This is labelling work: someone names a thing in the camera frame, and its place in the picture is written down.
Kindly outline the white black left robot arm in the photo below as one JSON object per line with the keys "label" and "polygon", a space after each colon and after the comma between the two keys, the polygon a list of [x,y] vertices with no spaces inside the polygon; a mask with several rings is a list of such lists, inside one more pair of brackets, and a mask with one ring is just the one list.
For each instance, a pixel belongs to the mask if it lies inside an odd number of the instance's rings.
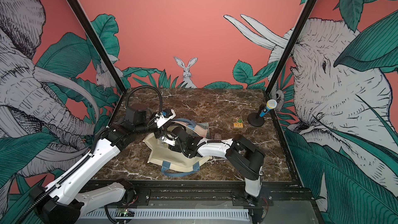
{"label": "white black left robot arm", "polygon": [[159,111],[147,117],[143,104],[127,107],[125,117],[104,129],[91,150],[75,165],[46,187],[36,186],[31,190],[32,205],[17,222],[23,223],[34,212],[45,224],[74,224],[100,207],[113,203],[134,204],[138,195],[134,186],[124,179],[86,193],[80,191],[107,162],[134,142],[138,134],[156,132],[167,121],[166,112]]}

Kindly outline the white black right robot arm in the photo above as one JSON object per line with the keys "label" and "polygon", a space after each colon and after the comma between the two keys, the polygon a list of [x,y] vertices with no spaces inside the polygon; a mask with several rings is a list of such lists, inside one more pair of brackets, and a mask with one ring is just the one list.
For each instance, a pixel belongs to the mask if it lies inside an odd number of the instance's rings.
{"label": "white black right robot arm", "polygon": [[265,154],[250,140],[238,134],[228,140],[209,140],[189,135],[184,128],[176,127],[165,134],[166,141],[173,141],[172,151],[182,153],[188,159],[218,157],[227,159],[245,179],[245,192],[258,197],[261,191],[262,167]]}

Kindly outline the cream canvas tote bag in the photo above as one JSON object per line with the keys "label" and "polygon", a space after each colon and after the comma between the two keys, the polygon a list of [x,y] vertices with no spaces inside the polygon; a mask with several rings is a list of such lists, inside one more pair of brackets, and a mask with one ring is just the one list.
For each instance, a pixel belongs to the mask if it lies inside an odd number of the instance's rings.
{"label": "cream canvas tote bag", "polygon": [[[196,123],[193,120],[179,118],[172,121],[168,127],[172,131],[177,126],[186,128],[186,132],[194,137],[209,138],[209,124]],[[161,166],[161,172],[169,177],[183,177],[200,170],[200,167],[212,157],[194,157],[189,159],[183,153],[176,151],[178,146],[171,146],[163,142],[163,138],[155,138],[153,133],[147,135],[144,143],[151,149],[148,162]]]}

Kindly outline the clear plastic compass case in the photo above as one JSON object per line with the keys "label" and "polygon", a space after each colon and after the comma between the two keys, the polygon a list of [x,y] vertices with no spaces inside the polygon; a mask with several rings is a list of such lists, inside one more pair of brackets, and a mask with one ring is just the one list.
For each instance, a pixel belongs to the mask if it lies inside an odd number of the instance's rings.
{"label": "clear plastic compass case", "polygon": [[215,140],[215,141],[221,141],[221,140],[222,140],[222,137],[221,137],[220,134],[216,133],[216,134],[214,135],[213,140]]}

